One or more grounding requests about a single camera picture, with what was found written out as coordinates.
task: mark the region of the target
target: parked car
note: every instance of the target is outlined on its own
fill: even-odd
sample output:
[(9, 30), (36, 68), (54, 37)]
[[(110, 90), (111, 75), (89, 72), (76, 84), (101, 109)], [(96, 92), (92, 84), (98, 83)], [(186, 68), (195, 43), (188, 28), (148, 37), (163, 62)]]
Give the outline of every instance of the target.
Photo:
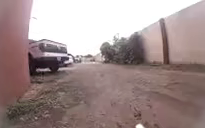
[(59, 67), (65, 66), (64, 62), (69, 59), (65, 44), (47, 39), (30, 40), (28, 57), (31, 74), (34, 74), (37, 68), (49, 68), (51, 72), (56, 72)]
[(75, 57), (75, 63), (81, 63), (81, 62), (82, 62), (81, 56), (77, 55), (77, 56)]
[(72, 55), (68, 55), (69, 59), (65, 61), (65, 66), (72, 65), (74, 63), (74, 59)]

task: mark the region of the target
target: wall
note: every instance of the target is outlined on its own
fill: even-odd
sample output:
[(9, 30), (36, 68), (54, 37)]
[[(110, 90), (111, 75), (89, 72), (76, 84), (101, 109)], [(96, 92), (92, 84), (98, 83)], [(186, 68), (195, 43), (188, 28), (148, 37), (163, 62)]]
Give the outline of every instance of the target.
[(27, 44), (32, 0), (0, 0), (0, 108), (13, 103), (29, 82)]
[(144, 38), (145, 58), (147, 62), (163, 61), (163, 43), (159, 22), (143, 29), (141, 34)]
[(205, 64), (205, 0), (165, 21), (171, 63)]

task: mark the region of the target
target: sky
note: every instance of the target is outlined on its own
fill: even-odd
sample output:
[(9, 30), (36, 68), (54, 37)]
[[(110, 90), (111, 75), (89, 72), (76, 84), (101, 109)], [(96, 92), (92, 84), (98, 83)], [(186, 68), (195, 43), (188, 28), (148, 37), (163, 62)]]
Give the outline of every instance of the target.
[(29, 38), (64, 43), (73, 55), (95, 55), (115, 34), (129, 37), (198, 1), (34, 0)]

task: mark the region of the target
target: dirt ground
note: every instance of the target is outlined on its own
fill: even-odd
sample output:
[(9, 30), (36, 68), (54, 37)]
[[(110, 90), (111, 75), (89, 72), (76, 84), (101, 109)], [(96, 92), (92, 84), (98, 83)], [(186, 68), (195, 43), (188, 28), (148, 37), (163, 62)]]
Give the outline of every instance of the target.
[(7, 126), (205, 127), (205, 70), (196, 66), (77, 64), (32, 83), (8, 109)]

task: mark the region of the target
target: car tire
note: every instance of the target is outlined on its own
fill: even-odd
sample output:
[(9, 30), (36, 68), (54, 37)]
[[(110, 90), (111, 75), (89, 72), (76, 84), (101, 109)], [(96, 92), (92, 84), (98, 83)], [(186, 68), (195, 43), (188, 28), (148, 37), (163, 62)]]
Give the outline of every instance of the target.
[(36, 67), (36, 64), (34, 62), (33, 57), (31, 57), (31, 55), (29, 55), (28, 57), (29, 57), (29, 73), (30, 73), (30, 75), (34, 75), (34, 74), (36, 74), (37, 67)]
[(58, 71), (59, 66), (58, 65), (53, 65), (53, 66), (49, 67), (49, 69), (51, 70), (52, 73), (54, 73), (54, 72)]

